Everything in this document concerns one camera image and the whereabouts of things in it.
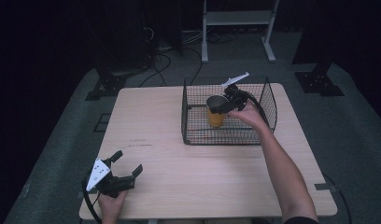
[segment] cable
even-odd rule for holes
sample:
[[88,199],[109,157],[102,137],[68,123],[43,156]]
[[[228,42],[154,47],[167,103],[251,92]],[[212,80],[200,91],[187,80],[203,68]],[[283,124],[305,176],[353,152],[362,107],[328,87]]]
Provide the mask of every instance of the cable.
[[222,35],[218,33],[213,33],[208,36],[207,41],[210,44],[219,45],[219,44],[227,44],[237,39],[237,34],[230,34],[230,35],[233,35],[233,37],[230,37],[228,34]]
[[144,27],[144,30],[149,30],[151,32],[150,34],[150,39],[149,40],[145,40],[149,43],[149,41],[151,41],[153,39],[153,36],[155,36],[155,32],[153,32],[152,29],[150,29],[149,27]]
[[330,180],[330,182],[332,183],[332,185],[336,188],[337,192],[339,192],[339,195],[341,196],[342,200],[343,200],[343,203],[345,204],[345,207],[346,207],[346,211],[347,211],[347,216],[348,216],[348,223],[351,224],[353,223],[353,218],[351,217],[351,213],[350,213],[350,208],[347,204],[347,201],[346,201],[346,198],[345,198],[345,195],[342,193],[341,190],[339,190],[339,188],[336,187],[336,184],[335,182],[333,182],[333,180],[325,175],[324,173],[322,173],[322,175],[324,175],[324,177],[326,177],[328,180]]
[[[224,2],[224,0],[221,0],[221,1],[220,1],[219,6],[218,6],[218,8],[217,8],[217,11],[221,11],[223,2]],[[223,10],[226,10],[226,8],[228,7],[229,3],[230,3],[230,0],[227,0],[227,1],[226,1],[226,4],[225,4],[225,7],[224,7]],[[207,29],[206,33],[209,34],[209,33],[214,29],[214,27],[215,27],[215,26],[210,26],[210,27]],[[200,40],[201,40],[202,37],[203,37],[203,32],[200,31],[200,30],[198,30],[198,31],[182,31],[182,33],[183,33],[183,34],[185,34],[185,33],[198,33],[197,35],[195,35],[195,36],[193,36],[193,37],[190,37],[190,38],[187,39],[187,40],[184,40],[184,41],[182,42],[182,45],[183,45],[183,46],[189,45],[189,44],[191,44],[191,43],[196,43],[196,41],[198,41],[197,43],[199,43]],[[237,35],[235,36],[235,38],[229,38],[229,37],[228,37],[228,40],[222,42],[221,44],[223,44],[223,43],[227,43],[227,42],[230,42],[230,41],[233,41],[233,40],[235,40],[236,38],[237,38]],[[166,52],[167,50],[171,50],[171,49],[172,49],[172,47],[166,47],[166,48],[160,47],[160,48],[156,48],[156,50],[159,51],[159,52]]]
[[98,198],[100,197],[100,194],[101,194],[101,192],[98,191],[97,198],[94,200],[94,203],[92,203],[92,205],[94,205],[97,202]]
[[168,56],[166,56],[166,55],[164,55],[164,54],[156,54],[156,55],[160,55],[160,56],[165,57],[165,58],[168,60],[168,64],[167,64],[162,70],[157,70],[157,69],[156,69],[156,66],[155,66],[155,69],[157,70],[157,72],[154,73],[154,74],[152,74],[152,75],[150,75],[149,77],[147,77],[147,78],[146,78],[146,79],[145,79],[145,80],[144,80],[138,87],[142,87],[142,86],[144,85],[144,83],[146,83],[150,78],[152,78],[152,77],[154,77],[154,76],[156,76],[156,75],[158,75],[158,74],[160,74],[161,78],[163,79],[163,82],[165,83],[164,78],[163,78],[161,72],[164,71],[166,68],[168,68],[168,66],[170,66],[170,64],[171,64],[171,59],[170,59],[170,57],[168,57]]
[[190,82],[190,85],[192,85],[193,84],[193,81],[194,81],[194,79],[196,79],[197,78],[197,76],[199,75],[199,72],[200,72],[200,70],[202,69],[202,66],[203,66],[203,63],[202,63],[202,56],[200,55],[200,53],[199,52],[197,52],[196,50],[194,50],[194,49],[188,49],[188,48],[184,48],[184,49],[187,49],[187,50],[190,50],[190,51],[193,51],[193,52],[195,52],[196,54],[197,54],[197,56],[199,56],[199,62],[200,62],[200,66],[199,66],[199,68],[197,69],[197,72],[196,72],[196,74],[193,76],[193,78],[192,78],[192,80],[191,80],[191,82]]
[[90,171],[88,171],[86,174],[85,174],[85,177],[83,178],[82,180],[82,192],[83,192],[83,198],[85,199],[85,203],[86,205],[88,206],[92,216],[94,217],[94,219],[96,220],[96,222],[98,224],[101,224],[101,218],[98,217],[97,213],[95,213],[94,211],[94,207],[93,207],[93,204],[91,202],[91,199],[89,197],[89,193],[88,191],[86,190],[86,181],[87,181],[87,178],[90,176],[90,174],[92,173],[92,169]]

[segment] forearm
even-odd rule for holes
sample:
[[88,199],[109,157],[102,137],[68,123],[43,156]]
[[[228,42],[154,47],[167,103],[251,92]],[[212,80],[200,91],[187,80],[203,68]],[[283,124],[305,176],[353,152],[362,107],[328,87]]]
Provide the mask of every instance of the forearm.
[[253,128],[261,140],[263,155],[281,206],[283,219],[287,220],[292,215],[310,217],[309,214],[315,214],[313,201],[298,167],[269,128],[265,125],[258,127]]
[[103,218],[102,224],[116,224],[117,220],[116,219],[109,219],[109,218]]

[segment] human arm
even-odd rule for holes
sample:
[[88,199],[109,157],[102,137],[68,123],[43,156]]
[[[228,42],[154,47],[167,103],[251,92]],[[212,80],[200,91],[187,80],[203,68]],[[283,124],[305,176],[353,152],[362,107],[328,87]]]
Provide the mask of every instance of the human arm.
[[104,194],[100,195],[98,204],[100,205],[103,224],[117,223],[127,192],[127,190],[120,192],[117,198],[111,198]]
[[231,111],[228,115],[251,126],[260,138],[283,221],[291,217],[310,217],[318,221],[316,208],[307,191],[301,172],[284,148],[277,142],[254,104],[248,100],[242,111]]

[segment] hand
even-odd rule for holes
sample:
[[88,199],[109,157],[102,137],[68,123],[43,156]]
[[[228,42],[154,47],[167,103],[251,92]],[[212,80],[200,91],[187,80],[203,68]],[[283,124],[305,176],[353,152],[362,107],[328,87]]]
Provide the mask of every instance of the hand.
[[241,111],[230,111],[227,115],[235,117],[243,121],[245,124],[251,126],[253,129],[261,129],[267,127],[257,107],[250,99],[247,99],[246,107]]
[[103,224],[117,223],[127,192],[128,190],[120,192],[117,198],[111,198],[104,194],[100,195],[98,204],[100,205]]

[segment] orange cup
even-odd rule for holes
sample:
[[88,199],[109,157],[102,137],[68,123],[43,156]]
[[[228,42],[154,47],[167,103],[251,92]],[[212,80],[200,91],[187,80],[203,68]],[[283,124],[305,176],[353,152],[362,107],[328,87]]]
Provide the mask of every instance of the orange cup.
[[222,95],[213,95],[208,97],[206,101],[207,105],[207,117],[208,117],[208,123],[213,128],[219,128],[223,125],[223,121],[225,120],[226,114],[219,114],[219,113],[211,113],[210,108],[215,106],[220,106],[228,102],[228,99]]

